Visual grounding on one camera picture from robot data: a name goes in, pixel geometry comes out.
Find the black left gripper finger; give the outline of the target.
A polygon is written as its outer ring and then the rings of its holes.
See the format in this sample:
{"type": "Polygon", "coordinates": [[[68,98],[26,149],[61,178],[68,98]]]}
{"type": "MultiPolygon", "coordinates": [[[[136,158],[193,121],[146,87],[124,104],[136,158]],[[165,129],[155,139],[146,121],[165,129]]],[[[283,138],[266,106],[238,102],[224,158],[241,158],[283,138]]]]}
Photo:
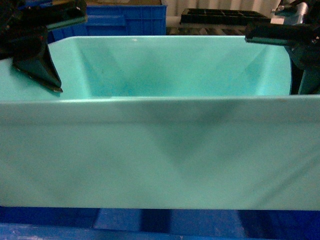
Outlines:
{"type": "Polygon", "coordinates": [[[13,66],[42,86],[62,93],[62,82],[51,58],[46,27],[18,28],[12,37],[13,66]]]}
{"type": "Polygon", "coordinates": [[[88,20],[85,0],[53,0],[44,10],[44,25],[48,30],[83,24],[88,20]]]}

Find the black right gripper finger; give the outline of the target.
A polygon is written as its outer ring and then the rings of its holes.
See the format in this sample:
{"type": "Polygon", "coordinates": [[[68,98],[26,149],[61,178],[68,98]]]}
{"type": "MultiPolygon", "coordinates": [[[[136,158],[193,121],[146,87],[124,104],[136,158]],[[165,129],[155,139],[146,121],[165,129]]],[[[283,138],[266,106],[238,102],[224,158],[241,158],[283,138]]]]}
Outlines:
{"type": "Polygon", "coordinates": [[[281,25],[271,23],[249,24],[245,28],[247,43],[276,46],[308,46],[315,39],[315,33],[306,25],[281,25]]]}

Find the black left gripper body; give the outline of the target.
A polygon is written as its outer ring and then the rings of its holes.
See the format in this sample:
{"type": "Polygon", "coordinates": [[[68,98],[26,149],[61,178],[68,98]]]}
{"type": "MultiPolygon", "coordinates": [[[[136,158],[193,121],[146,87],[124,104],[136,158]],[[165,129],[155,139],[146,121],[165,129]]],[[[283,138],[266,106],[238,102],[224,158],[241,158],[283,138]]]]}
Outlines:
{"type": "Polygon", "coordinates": [[[28,5],[25,0],[0,2],[0,59],[50,58],[48,50],[50,6],[28,5]]]}

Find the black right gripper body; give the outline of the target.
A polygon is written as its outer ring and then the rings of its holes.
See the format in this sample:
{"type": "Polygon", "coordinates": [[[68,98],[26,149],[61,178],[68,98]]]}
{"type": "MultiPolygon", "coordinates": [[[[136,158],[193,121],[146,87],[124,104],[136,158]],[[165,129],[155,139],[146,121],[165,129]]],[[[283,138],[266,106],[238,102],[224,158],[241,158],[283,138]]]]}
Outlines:
{"type": "Polygon", "coordinates": [[[292,95],[320,93],[320,2],[318,0],[292,0],[286,2],[294,9],[285,21],[289,25],[307,28],[304,38],[294,47],[286,48],[291,60],[292,95]]]}

